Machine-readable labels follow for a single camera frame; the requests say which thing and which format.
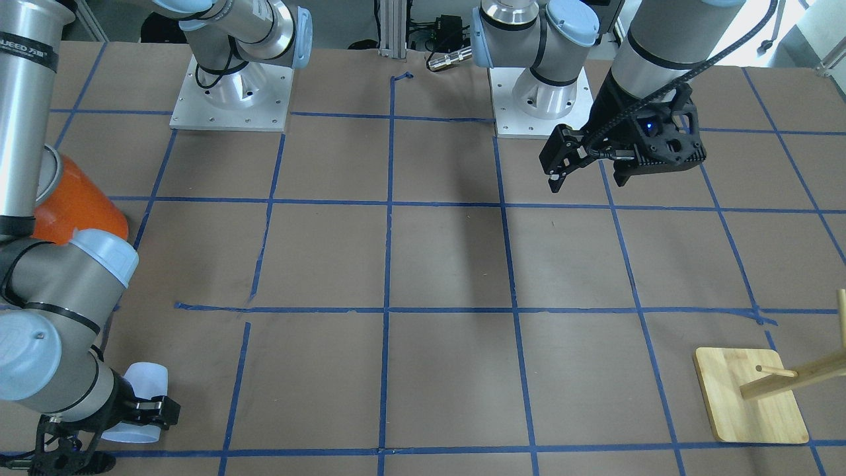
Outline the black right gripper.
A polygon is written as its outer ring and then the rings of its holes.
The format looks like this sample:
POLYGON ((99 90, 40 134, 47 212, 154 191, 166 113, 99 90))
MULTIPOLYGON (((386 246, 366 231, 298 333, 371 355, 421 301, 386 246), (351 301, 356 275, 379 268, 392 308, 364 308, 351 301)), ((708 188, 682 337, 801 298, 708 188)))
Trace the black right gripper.
POLYGON ((122 376, 102 409, 79 421, 58 421, 42 415, 36 429, 36 447, 17 455, 2 455, 2 467, 30 475, 96 475, 110 471, 117 459, 97 446, 106 430, 117 424, 156 426, 169 430, 178 424, 181 406, 171 397, 137 397, 122 376))

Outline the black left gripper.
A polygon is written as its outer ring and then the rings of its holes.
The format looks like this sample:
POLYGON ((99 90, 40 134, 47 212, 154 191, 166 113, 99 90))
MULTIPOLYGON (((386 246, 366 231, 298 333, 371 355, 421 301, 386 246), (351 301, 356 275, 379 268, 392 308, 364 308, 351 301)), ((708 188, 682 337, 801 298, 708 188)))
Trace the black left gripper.
POLYGON ((623 90, 614 73, 605 76, 579 134, 559 124, 539 154, 548 186, 559 193, 567 175, 596 159, 615 159, 613 178, 623 187, 631 176, 688 171, 707 157, 700 137, 697 109, 688 83, 674 85, 680 99, 644 103, 606 132, 603 127, 641 101, 623 90))

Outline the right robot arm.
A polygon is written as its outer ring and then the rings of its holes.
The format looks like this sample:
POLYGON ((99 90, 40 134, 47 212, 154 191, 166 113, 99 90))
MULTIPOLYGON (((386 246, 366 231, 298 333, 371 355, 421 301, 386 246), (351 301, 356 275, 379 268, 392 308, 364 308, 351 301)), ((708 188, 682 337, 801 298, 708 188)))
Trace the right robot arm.
MULTIPOLYGON (((197 91, 218 108, 271 100, 264 64, 309 62, 313 19, 284 1, 145 1, 178 21, 197 91)), ((119 424, 169 430, 180 406, 105 364, 96 346, 139 262, 127 220, 45 142, 63 28, 75 1, 2 2, 2 399, 39 413, 34 449, 3 455, 30 475, 102 474, 119 424)))

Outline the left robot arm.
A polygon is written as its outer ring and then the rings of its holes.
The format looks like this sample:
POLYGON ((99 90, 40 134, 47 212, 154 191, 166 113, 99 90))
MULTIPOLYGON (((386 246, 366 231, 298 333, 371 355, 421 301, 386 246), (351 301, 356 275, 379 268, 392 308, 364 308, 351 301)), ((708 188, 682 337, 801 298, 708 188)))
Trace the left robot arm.
MULTIPOLYGON (((706 160, 690 81, 758 33, 777 12, 739 39, 716 46, 742 1, 643 1, 596 93, 583 126, 559 121, 539 154, 552 192, 578 169, 610 160, 617 186, 632 176, 689 171, 706 160)), ((481 1, 469 40, 479 67, 520 67, 519 95, 540 116, 546 93, 574 91, 600 21, 581 1, 481 1)))

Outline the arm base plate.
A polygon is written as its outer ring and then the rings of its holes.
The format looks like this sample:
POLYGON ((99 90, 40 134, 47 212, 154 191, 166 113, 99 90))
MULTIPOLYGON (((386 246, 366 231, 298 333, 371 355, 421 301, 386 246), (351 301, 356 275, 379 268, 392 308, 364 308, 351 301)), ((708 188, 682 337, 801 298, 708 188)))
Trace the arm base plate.
POLYGON ((526 67, 495 67, 488 74, 499 138, 547 138, 559 124, 579 130, 589 118, 593 96, 584 70, 565 87, 540 82, 526 67))
POLYGON ((169 126, 199 132, 284 132, 295 71, 249 63, 211 89, 215 75, 191 58, 169 126))

